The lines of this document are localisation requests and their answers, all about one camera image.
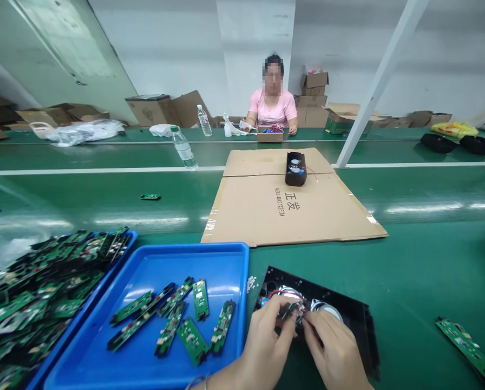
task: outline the finger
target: finger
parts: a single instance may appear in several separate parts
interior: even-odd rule
[[[313,325],[325,346],[332,345],[335,342],[335,339],[338,338],[335,331],[321,317],[319,311],[308,311],[304,314],[303,318]]]
[[[322,346],[320,345],[317,337],[314,335],[311,324],[306,320],[302,320],[302,323],[304,324],[304,335],[306,338],[307,347],[313,356],[314,363],[320,370],[320,368],[325,367],[324,351],[322,350]]]
[[[354,335],[351,332],[351,329],[349,329],[345,324],[340,321],[340,319],[336,318],[334,315],[331,313],[328,313],[325,310],[322,310],[319,312],[321,317],[324,319],[324,321],[327,323],[328,326],[331,327],[336,333],[337,336],[339,337],[351,337],[353,338]]]
[[[293,302],[298,302],[298,299],[276,294],[273,295],[268,303],[263,307],[265,311],[263,313],[262,322],[265,323],[265,326],[273,328],[281,307],[286,306],[287,303]]]
[[[277,349],[281,355],[287,355],[288,351],[290,350],[291,341],[295,336],[296,320],[297,314],[294,313],[282,326],[279,340],[277,341]]]

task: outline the plastic bottle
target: plastic bottle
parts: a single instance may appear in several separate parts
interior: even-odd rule
[[[195,157],[190,149],[190,144],[185,136],[181,133],[178,126],[171,126],[171,130],[174,147],[178,151],[181,160],[183,160],[183,164],[185,164],[186,169],[189,171],[195,171],[199,165],[197,162],[195,162]]]
[[[201,124],[201,128],[203,129],[203,134],[205,136],[210,137],[212,135],[212,128],[210,127],[210,123],[208,122],[208,116],[203,110],[201,105],[198,105],[198,118],[199,123]]]

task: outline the black object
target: black object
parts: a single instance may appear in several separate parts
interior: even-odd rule
[[[450,153],[457,147],[455,142],[450,141],[443,135],[437,134],[424,134],[420,141],[428,149],[441,154]]]
[[[465,135],[459,143],[474,154],[485,155],[485,138],[483,137]]]
[[[366,374],[379,381],[378,344],[369,305],[269,266],[253,311],[260,309],[262,299],[268,297],[277,289],[277,286],[281,285],[293,288],[302,294],[309,307],[313,299],[334,306],[340,312],[344,324],[351,329],[356,338]],[[300,339],[304,338],[302,325],[297,326],[297,334]]]
[[[298,164],[293,164],[291,160],[298,160],[299,162]],[[306,179],[306,158],[304,154],[288,152],[286,157],[286,184],[293,187],[301,187],[306,182]]]

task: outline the wire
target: wire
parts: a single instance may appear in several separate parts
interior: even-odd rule
[[[317,183],[318,183],[317,174],[314,172],[314,170],[312,170],[311,168],[306,167],[306,166],[304,166],[303,168],[309,169],[311,172],[313,172],[313,174],[314,174],[314,178],[316,179],[316,181],[317,181]]]
[[[271,299],[271,297],[277,293],[283,293],[283,294],[290,294],[290,295],[295,295],[296,297],[300,298],[304,305],[307,306],[307,301],[305,298],[302,297],[302,295],[298,295],[296,293],[293,293],[293,292],[289,292],[289,291],[283,291],[283,290],[275,290],[275,291],[272,291],[271,294],[269,295],[268,299]],[[300,311],[303,311],[303,312],[307,312],[306,308],[299,308]]]

